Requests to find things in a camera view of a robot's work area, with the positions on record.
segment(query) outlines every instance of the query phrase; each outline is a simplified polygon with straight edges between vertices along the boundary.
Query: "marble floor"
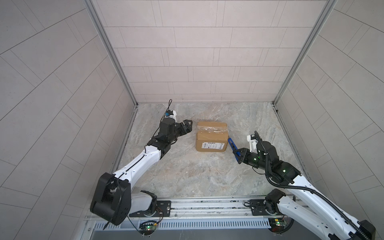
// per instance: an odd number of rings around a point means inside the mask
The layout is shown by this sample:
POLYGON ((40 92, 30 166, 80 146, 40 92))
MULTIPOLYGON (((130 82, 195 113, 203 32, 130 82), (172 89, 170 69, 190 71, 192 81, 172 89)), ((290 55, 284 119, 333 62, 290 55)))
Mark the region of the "marble floor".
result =
MULTIPOLYGON (((167 104, 140 104, 120 167, 142 150, 159 126, 167 104)), ((219 121, 228 124, 229 136, 238 148, 247 147, 247 135, 258 131, 271 142, 281 160, 301 171, 271 103, 175 103, 177 121, 192 120, 193 131, 179 137, 169 152, 135 184, 132 192, 147 190, 158 197, 266 195, 274 187, 251 166, 238 164, 230 146, 225 152, 198 152, 196 124, 219 121)))

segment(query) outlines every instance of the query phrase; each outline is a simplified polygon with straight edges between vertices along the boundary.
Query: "black cable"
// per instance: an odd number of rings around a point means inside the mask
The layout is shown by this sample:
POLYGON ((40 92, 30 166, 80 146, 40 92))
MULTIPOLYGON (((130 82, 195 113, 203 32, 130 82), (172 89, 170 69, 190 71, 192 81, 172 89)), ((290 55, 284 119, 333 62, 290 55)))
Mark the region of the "black cable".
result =
POLYGON ((259 141, 260 145, 262 146, 263 148, 263 151, 264 153, 266 154, 265 155, 265 177, 267 179, 267 181, 274 187, 279 187, 279 188, 283 188, 283 189, 296 189, 296 190, 303 190, 303 191, 309 191, 310 193, 312 194, 316 194, 317 196, 319 196, 321 199, 323 199, 326 203, 328 203, 331 207, 333 207, 334 210, 337 211, 338 214, 340 214, 340 216, 345 219, 345 222, 347 224, 350 224, 355 230, 356 232, 358 232, 365 240, 370 240, 367 235, 364 234, 364 232, 362 232, 354 222, 352 222, 351 219, 349 219, 345 214, 344 212, 339 209, 339 207, 337 207, 333 202, 331 202, 328 198, 326 198, 323 194, 319 193, 318 191, 314 190, 314 189, 311 189, 309 187, 302 187, 302 186, 291 186, 291 185, 281 185, 281 184, 277 184, 277 183, 274 183, 272 182, 272 180, 269 178, 269 168, 271 168, 271 164, 270 164, 270 156, 268 154, 268 151, 265 149, 264 147, 264 144, 263 142, 260 140, 260 136, 259 134, 255 131, 255 136, 256 136, 256 139, 257 141, 259 141))
MULTIPOLYGON (((168 101, 168 108, 167 108, 167 110, 164 112, 163 116, 161 117, 160 122, 164 119, 164 117, 165 117, 165 115, 166 115, 166 112, 169 110, 169 107, 170 107, 170 104, 171 104, 171 103, 172 103, 172 99, 170 99, 170 100, 168 101)), ((152 137, 155 136, 155 134, 156 134, 156 132, 159 130, 159 128, 160 128, 160 125, 159 125, 159 127, 156 129, 156 131, 153 133, 152 137)))
POLYGON ((265 175, 265 173, 258 173, 258 172, 256 172, 256 170, 254 169, 254 166, 252 166, 252 170, 255 171, 255 173, 257 173, 257 174, 265 175))

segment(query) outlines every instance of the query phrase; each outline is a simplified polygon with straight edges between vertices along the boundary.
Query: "tiled wall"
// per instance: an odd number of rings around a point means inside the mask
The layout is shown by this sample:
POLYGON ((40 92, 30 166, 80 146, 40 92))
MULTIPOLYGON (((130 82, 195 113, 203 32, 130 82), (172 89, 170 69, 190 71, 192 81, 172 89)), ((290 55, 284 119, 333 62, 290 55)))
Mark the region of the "tiled wall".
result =
POLYGON ((277 104, 314 185, 384 237, 384 2, 339 0, 277 104))
POLYGON ((2 0, 0 22, 0 239, 68 240, 133 103, 81 0, 2 0))
POLYGON ((138 102, 272 101, 325 1, 94 0, 138 102))

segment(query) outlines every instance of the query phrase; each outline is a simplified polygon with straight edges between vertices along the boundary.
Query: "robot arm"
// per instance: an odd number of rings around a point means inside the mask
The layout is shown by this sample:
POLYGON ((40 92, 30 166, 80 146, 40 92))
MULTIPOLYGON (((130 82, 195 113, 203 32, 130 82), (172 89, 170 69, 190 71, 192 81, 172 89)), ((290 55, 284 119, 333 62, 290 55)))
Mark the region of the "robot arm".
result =
POLYGON ((167 110, 160 122, 158 135, 151 138, 144 150, 120 170, 113 174, 104 173, 99 178, 90 206, 92 213, 114 225, 119 225, 129 213, 140 210, 154 213, 156 195, 146 191, 131 194, 131 189, 169 151, 179 136, 192 131, 191 120, 177 123, 175 116, 175 111, 167 110))
POLYGON ((245 163, 266 172, 266 178, 275 187, 285 188, 299 197, 314 212, 296 204, 278 189, 269 193, 265 200, 269 213, 280 212, 295 219, 323 240, 368 240, 375 238, 375 227, 364 220, 341 210, 301 175, 300 171, 287 162, 279 160, 276 149, 269 142, 262 141, 255 134, 247 137, 248 141, 257 141, 256 149, 237 149, 231 147, 238 163, 245 163))

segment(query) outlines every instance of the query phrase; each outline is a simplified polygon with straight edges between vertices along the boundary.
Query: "barcode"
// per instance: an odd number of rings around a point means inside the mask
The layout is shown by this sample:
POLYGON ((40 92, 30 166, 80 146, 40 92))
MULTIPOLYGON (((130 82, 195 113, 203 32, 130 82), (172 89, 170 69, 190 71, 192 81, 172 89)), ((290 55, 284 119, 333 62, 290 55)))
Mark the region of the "barcode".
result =
POLYGON ((206 149, 223 149, 224 148, 224 143, 220 142, 203 142, 203 145, 201 148, 206 148, 206 149))

